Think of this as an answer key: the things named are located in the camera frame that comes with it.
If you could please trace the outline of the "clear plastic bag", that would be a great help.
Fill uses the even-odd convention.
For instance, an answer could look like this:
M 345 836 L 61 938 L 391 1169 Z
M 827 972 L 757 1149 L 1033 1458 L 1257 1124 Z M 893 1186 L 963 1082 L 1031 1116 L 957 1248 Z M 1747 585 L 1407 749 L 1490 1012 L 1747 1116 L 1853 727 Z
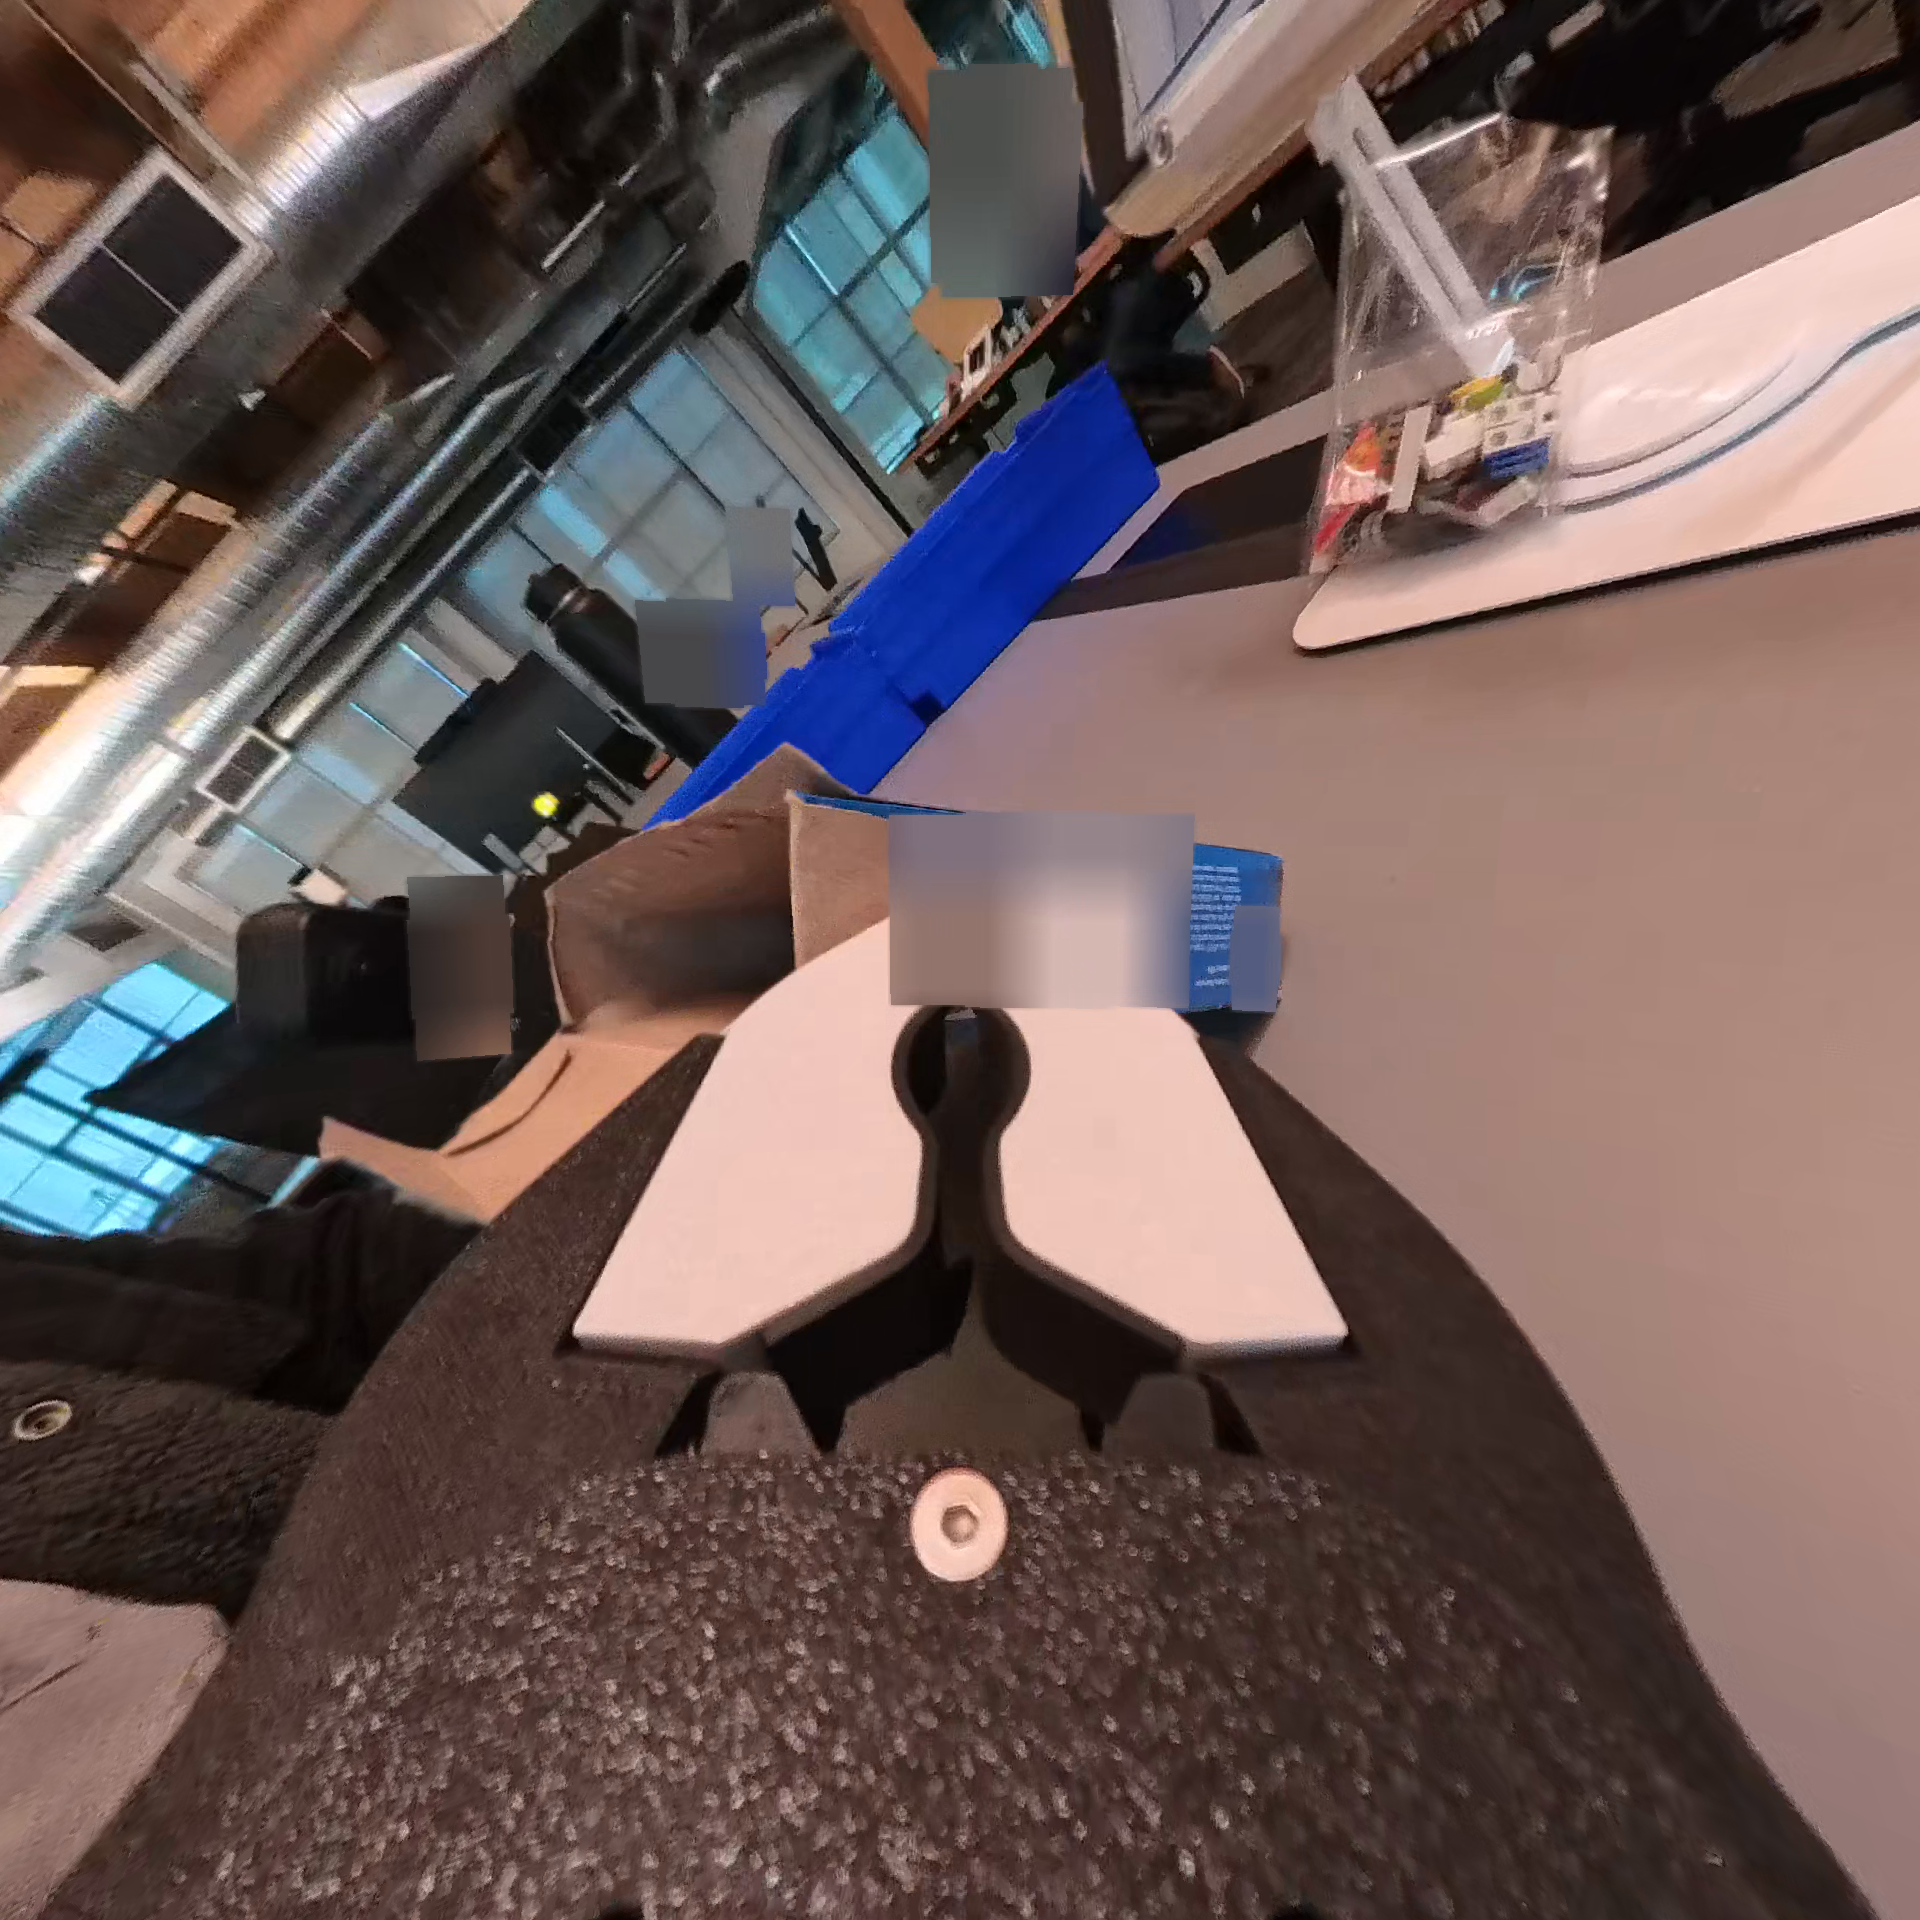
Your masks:
M 1484 112 L 1397 142 L 1344 79 L 1312 149 L 1338 173 L 1343 233 L 1307 576 L 1548 521 L 1593 335 L 1615 133 Z

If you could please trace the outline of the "wooden desk black legs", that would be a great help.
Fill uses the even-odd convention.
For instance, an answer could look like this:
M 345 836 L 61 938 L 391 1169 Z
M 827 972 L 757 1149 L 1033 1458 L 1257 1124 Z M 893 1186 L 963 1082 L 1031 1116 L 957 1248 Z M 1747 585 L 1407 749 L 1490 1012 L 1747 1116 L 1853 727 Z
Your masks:
M 993 429 L 1018 405 L 1018 375 L 1042 357 L 1056 358 L 1063 342 L 1093 335 L 1127 246 L 1130 237 L 1116 228 L 1106 228 L 1093 241 L 1076 262 L 1072 292 L 1045 296 L 1031 326 L 999 348 L 968 397 L 919 439 L 909 454 L 909 466 L 919 477 L 931 481 L 965 449 L 975 454 L 988 449 Z

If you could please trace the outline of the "black water bottle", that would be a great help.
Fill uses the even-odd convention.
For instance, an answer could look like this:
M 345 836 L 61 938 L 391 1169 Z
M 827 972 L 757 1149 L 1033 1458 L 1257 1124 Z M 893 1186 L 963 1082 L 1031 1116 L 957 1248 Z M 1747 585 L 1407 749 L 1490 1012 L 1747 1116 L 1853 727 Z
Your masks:
M 640 671 L 639 621 L 610 593 L 589 586 L 569 567 L 554 564 L 532 574 L 522 601 L 532 621 L 551 632 L 561 653 L 580 666 L 671 759 L 685 768 L 699 766 L 736 727 L 731 709 L 656 701 Z

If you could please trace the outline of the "blue lego set box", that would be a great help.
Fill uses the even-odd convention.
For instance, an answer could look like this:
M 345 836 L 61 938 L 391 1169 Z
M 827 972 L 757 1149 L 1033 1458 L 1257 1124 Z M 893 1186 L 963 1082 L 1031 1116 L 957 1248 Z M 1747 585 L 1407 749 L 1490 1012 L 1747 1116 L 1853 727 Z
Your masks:
M 928 1014 L 1170 1010 L 1154 990 L 1186 968 L 1173 925 L 1202 865 L 1186 817 L 848 799 L 807 760 L 775 756 L 551 884 L 561 1033 L 447 1144 L 329 1121 L 322 1152 L 493 1220 L 612 1116 L 615 1094 L 656 1081 L 693 1040 L 722 1042 L 761 993 L 879 921 L 893 1002 Z

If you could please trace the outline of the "blue plastic bin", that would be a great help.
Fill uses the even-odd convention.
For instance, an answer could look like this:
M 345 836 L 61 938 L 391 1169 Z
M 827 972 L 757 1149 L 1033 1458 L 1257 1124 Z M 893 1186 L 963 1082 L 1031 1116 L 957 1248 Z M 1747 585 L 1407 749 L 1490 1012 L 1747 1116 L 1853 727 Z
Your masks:
M 835 620 L 931 722 L 1156 493 L 1160 471 L 1105 364 L 1027 416 Z
M 858 796 L 871 792 L 948 705 L 951 642 L 948 609 L 889 606 L 836 617 L 645 822 L 684 821 L 780 746 Z

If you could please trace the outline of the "white stand base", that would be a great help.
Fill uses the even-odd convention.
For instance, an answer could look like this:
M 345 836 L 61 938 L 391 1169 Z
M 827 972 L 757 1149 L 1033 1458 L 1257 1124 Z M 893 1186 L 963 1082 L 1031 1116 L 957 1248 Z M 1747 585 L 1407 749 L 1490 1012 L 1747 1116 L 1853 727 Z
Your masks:
M 1919 201 L 1674 303 L 1501 399 L 1468 486 L 1386 503 L 1291 642 L 1371 640 L 1633 585 L 1780 543 L 1911 519 L 1919 505 Z

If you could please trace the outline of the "person's left forearm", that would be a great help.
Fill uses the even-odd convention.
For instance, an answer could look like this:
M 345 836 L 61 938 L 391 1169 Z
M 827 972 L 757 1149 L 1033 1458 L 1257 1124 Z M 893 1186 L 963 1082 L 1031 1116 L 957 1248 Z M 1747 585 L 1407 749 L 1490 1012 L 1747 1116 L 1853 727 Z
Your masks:
M 339 1412 L 479 1225 L 396 1191 L 225 1231 L 3 1231 L 3 1359 Z

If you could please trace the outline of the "metal stand rod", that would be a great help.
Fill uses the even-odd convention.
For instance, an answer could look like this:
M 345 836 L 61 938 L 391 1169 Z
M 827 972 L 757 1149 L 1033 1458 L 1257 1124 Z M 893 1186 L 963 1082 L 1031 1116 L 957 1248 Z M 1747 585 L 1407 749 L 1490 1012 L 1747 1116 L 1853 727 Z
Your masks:
M 1346 74 L 1319 101 L 1307 130 L 1315 154 L 1336 169 L 1349 202 L 1375 228 L 1465 375 L 1505 372 L 1516 357 L 1514 338 L 1469 277 L 1355 74 Z

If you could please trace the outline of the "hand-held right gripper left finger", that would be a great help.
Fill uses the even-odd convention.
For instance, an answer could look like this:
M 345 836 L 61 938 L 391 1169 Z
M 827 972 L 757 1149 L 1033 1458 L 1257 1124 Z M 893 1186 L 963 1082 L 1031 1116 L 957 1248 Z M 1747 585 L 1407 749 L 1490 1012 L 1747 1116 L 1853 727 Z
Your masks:
M 739 1359 L 904 1270 L 937 1199 L 909 1071 L 925 1021 L 893 1002 L 887 921 L 739 1014 L 571 1324 L 576 1343 Z

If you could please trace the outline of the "grey printed sweatshirt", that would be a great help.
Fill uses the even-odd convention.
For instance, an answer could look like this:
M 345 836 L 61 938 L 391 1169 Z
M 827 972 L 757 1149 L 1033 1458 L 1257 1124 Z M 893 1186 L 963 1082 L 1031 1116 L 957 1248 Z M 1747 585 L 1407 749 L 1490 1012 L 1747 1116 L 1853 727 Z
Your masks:
M 149 1775 L 218 1670 L 226 1621 L 3 1584 L 3 1914 L 35 1917 Z

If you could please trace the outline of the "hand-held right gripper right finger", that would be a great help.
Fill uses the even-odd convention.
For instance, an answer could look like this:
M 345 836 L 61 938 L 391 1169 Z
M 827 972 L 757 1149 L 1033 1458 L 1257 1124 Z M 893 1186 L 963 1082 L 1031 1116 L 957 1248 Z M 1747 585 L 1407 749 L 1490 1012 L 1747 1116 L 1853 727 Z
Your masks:
M 1012 1010 L 999 1220 L 1042 1280 L 1177 1359 L 1332 1352 L 1349 1320 L 1201 1037 L 1170 1010 Z

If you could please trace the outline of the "pile of lego pieces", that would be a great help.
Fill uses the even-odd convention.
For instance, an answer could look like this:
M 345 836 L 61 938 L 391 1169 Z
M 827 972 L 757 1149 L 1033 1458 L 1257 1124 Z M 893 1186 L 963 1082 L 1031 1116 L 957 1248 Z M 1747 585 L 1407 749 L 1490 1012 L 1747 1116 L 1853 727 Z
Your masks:
M 1306 572 L 1421 558 L 1553 509 L 1557 382 L 1531 365 L 1338 423 L 1319 471 Z

